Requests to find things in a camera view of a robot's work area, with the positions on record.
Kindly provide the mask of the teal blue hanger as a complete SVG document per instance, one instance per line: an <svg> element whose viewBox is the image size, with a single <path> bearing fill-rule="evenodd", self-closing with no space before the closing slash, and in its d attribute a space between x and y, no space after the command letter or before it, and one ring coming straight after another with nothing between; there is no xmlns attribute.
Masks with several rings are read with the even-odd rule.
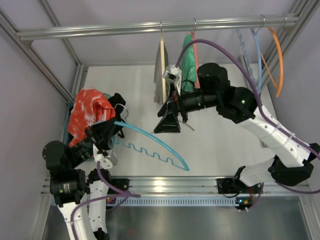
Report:
<svg viewBox="0 0 320 240"><path fill-rule="evenodd" d="M173 144L154 133L154 127L159 118L158 104L127 104L127 113L122 113L124 122L124 138L115 136L112 139L117 155L123 160L133 163L135 160L153 160L166 164L168 169L180 172L190 172L190 166L184 157L179 154Z"/></svg>

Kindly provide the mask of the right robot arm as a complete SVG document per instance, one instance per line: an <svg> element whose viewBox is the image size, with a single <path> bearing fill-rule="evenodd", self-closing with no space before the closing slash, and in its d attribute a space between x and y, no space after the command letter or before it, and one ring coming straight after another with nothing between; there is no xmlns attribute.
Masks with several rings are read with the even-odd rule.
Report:
<svg viewBox="0 0 320 240"><path fill-rule="evenodd" d="M267 161L239 167L230 181L232 188L241 191L276 182L288 189L310 178L314 170L312 161L320 153L317 143L308 144L296 138L271 116L258 94L246 87L232 86L224 67L206 63L197 75L200 87L184 92L181 69L165 68L163 77L170 90L157 114L160 121L154 133L179 133L180 124L188 121L188 113L215 108L220 116L248 130L274 152L274 157Z"/></svg>

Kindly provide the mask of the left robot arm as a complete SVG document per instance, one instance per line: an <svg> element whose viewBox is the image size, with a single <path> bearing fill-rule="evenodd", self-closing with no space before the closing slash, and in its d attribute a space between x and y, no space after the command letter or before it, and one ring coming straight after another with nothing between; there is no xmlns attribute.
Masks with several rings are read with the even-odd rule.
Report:
<svg viewBox="0 0 320 240"><path fill-rule="evenodd" d="M118 160L112 149L116 118L85 128L73 147L59 140L47 143L42 157L50 173L50 193L63 215L72 240L108 240L107 193L110 169Z"/></svg>

